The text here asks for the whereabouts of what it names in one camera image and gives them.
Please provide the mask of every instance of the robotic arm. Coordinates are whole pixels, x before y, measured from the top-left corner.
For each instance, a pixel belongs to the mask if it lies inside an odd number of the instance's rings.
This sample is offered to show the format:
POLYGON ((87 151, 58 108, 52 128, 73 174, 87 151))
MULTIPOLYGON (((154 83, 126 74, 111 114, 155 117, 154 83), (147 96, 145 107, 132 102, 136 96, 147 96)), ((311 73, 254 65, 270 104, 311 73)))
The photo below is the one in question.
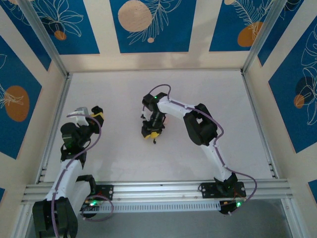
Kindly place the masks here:
POLYGON ((245 194, 243 183, 238 182, 236 174, 231 173, 224 166, 224 161, 221 161, 215 150, 213 142, 218 136, 217 125, 205 116, 211 117, 204 104, 187 105, 168 98, 165 93, 159 93, 156 96, 147 94, 143 97, 142 104, 152 112, 150 117, 142 112, 141 118, 145 120, 141 133, 145 139, 152 138, 154 144, 156 143, 155 139, 165 128, 163 123, 166 114, 183 120, 192 142, 201 147, 212 165, 217 168, 217 173, 214 175, 215 184, 212 186, 214 197, 233 197, 236 191, 245 194))
POLYGON ((50 192, 43 201, 33 206, 33 219, 37 238, 56 237, 53 229, 52 201, 54 200, 54 219, 58 234, 63 238, 74 238, 77 235, 77 215, 86 197, 97 193, 96 183, 92 175, 82 175, 86 162, 86 148, 92 134, 99 134, 99 126, 91 119, 94 118, 103 125, 103 110, 98 106, 92 108, 92 115, 88 115, 87 108, 78 108, 71 115, 76 116, 77 125, 69 122, 60 131, 64 141, 61 147, 61 168, 50 192))

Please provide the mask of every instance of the cream wall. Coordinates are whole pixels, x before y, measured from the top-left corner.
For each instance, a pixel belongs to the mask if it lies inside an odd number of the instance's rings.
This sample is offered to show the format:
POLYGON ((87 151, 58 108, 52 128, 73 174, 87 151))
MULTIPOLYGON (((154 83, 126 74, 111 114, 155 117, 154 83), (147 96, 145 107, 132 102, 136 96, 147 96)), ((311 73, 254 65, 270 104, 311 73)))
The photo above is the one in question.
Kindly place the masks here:
POLYGON ((246 75, 280 176, 289 179, 311 237, 317 234, 317 204, 308 182, 317 179, 317 144, 295 153, 268 81, 316 17, 316 9, 316 0, 304 0, 264 66, 255 60, 246 75))
POLYGON ((189 52, 121 54, 109 0, 84 0, 100 55, 62 55, 70 72, 241 68, 248 51, 209 52, 222 0, 197 0, 189 52))
POLYGON ((42 85, 18 158, 15 160, 0 153, 0 187, 5 188, 5 195, 0 204, 0 237, 7 238, 14 224, 25 186, 35 181, 64 77, 54 63, 48 72, 43 68, 1 7, 0 22, 0 35, 42 85))

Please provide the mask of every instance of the white platform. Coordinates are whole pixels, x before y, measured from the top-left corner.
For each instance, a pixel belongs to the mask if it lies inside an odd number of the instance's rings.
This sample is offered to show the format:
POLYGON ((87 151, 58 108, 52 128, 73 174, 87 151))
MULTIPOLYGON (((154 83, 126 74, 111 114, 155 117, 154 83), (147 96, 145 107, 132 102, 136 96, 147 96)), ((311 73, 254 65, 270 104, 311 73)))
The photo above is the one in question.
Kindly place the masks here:
MULTIPOLYGON (((183 121, 168 117, 157 144, 141 135, 142 98, 158 84, 172 86, 171 97, 188 104, 203 103, 224 127, 220 148, 231 169, 269 179, 262 142, 239 71, 160 70, 76 73, 71 86, 45 181, 54 181, 63 144, 60 127, 77 107, 103 108, 105 122, 99 143, 87 153, 84 174, 96 181, 212 179, 203 151, 188 137, 183 121)), ((167 88, 155 93, 167 92, 167 88)))

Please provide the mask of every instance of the gray floor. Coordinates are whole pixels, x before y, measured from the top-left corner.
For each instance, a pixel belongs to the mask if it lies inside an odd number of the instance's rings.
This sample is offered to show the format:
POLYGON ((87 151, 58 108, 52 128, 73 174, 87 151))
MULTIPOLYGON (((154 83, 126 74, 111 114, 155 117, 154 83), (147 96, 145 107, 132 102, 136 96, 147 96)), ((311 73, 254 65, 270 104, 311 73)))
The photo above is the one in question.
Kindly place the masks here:
MULTIPOLYGON (((219 212, 114 214, 108 221, 78 219, 76 238, 290 238, 281 202, 250 201, 231 217, 219 212)), ((34 238, 30 224, 27 238, 34 238)))

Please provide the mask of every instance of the purple cable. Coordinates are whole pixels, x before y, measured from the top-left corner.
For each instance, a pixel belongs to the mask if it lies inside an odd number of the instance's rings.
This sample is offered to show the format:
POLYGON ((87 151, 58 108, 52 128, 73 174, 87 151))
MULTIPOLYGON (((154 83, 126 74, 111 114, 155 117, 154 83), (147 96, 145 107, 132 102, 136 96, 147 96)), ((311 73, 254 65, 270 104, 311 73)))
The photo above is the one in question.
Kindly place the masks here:
POLYGON ((53 196, 52 196, 52 203, 51 203, 51 217, 52 217, 52 224, 53 224, 53 229, 54 229, 54 233, 55 233, 55 236, 56 238, 59 238, 59 234, 58 234, 58 228, 57 228, 57 225, 56 225, 56 220, 55 220, 55 214, 54 214, 54 205, 55 205, 55 198, 56 198, 56 194, 57 194, 57 190, 58 190, 58 187, 59 187, 59 184, 65 174, 65 172, 67 171, 68 167, 70 166, 71 163, 73 163, 73 161, 80 155, 82 155, 83 153, 87 152, 88 150, 90 150, 91 148, 93 148, 97 142, 99 141, 100 137, 101 137, 101 126, 100 126, 100 123, 95 119, 93 118, 92 116, 89 116, 89 115, 83 115, 83 114, 73 114, 73 115, 67 115, 66 117, 68 118, 71 118, 71 117, 86 117, 86 118, 90 118, 92 119, 99 127, 99 134, 98 134, 98 138, 96 139, 96 141, 91 145, 89 146, 88 148, 86 148, 85 150, 79 152, 77 155, 75 155, 69 162, 68 164, 66 165, 66 168, 61 172, 59 178, 58 178, 58 181, 56 183, 56 186, 55 186, 55 192, 53 193, 53 196))
POLYGON ((198 112, 198 113, 200 113, 200 114, 206 116, 206 117, 207 117, 208 119, 210 119, 213 123, 215 123, 215 124, 217 125, 217 127, 221 130, 220 135, 218 135, 218 136, 216 137, 216 139, 213 141, 213 146, 214 146, 214 148, 215 148, 215 150, 216 150, 216 153, 217 153, 217 155, 218 155, 218 157, 219 157, 219 159, 220 159, 220 162, 221 162, 222 166, 224 166, 228 171, 230 171, 230 172, 232 172, 232 173, 236 173, 236 174, 238 174, 238 175, 242 175, 242 176, 248 177, 248 178, 250 178, 250 179, 253 180, 255 186, 254 186, 253 192, 250 194, 250 196, 249 196, 249 197, 247 198, 247 200, 245 201, 245 202, 248 202, 248 201, 254 196, 254 194, 256 193, 256 191, 257 191, 257 189, 258 189, 258 182, 256 181, 256 179, 255 179, 254 177, 252 177, 252 176, 250 176, 250 175, 247 175, 247 174, 244 174, 244 173, 240 173, 240 172, 234 171, 234 170, 232 170, 232 169, 230 169, 230 168, 228 168, 228 167, 226 166, 226 164, 225 164, 225 162, 223 161, 223 158, 222 158, 222 156, 221 156, 221 154, 220 154, 220 152, 219 152, 219 150, 218 150, 218 147, 217 147, 217 145, 216 145, 216 142, 224 135, 224 129, 222 128, 222 126, 221 126, 215 119, 213 119, 211 116, 209 116, 208 114, 206 114, 206 113, 204 113, 204 112, 202 112, 202 111, 200 111, 200 110, 198 110, 198 109, 196 109, 196 108, 186 107, 185 105, 183 105, 183 104, 181 104, 181 103, 179 103, 179 102, 175 102, 175 101, 173 101, 173 100, 170 100, 170 99, 169 99, 169 95, 170 95, 170 92, 171 92, 171 86, 170 86, 169 84, 161 84, 161 85, 158 85, 158 86, 156 86, 155 88, 153 88, 149 93, 151 93, 154 89, 156 89, 156 88, 158 88, 158 87, 161 87, 161 86, 167 86, 167 87, 169 87, 169 91, 168 91, 168 93, 167 93, 167 99, 168 99, 171 103, 176 104, 176 105, 178 105, 178 106, 181 106, 181 107, 183 107, 183 108, 189 109, 189 110, 196 111, 196 112, 198 112))
MULTIPOLYGON (((108 216, 103 217, 103 218, 100 218, 100 219, 95 219, 95 220, 93 220, 93 219, 89 219, 89 218, 85 218, 85 217, 84 217, 84 220, 85 220, 85 221, 88 221, 88 222, 103 222, 103 221, 109 219, 109 218, 112 216, 113 211, 114 211, 114 205, 113 205, 113 203, 110 201, 110 199, 108 199, 107 197, 102 196, 102 195, 92 195, 92 196, 87 197, 86 199, 91 199, 91 198, 95 198, 95 197, 99 197, 99 198, 102 198, 102 199, 108 201, 108 202, 110 203, 110 205, 111 205, 111 212, 110 212, 110 214, 109 214, 108 216)), ((82 215, 82 216, 84 216, 84 211, 85 211, 85 208, 81 211, 81 215, 82 215)))

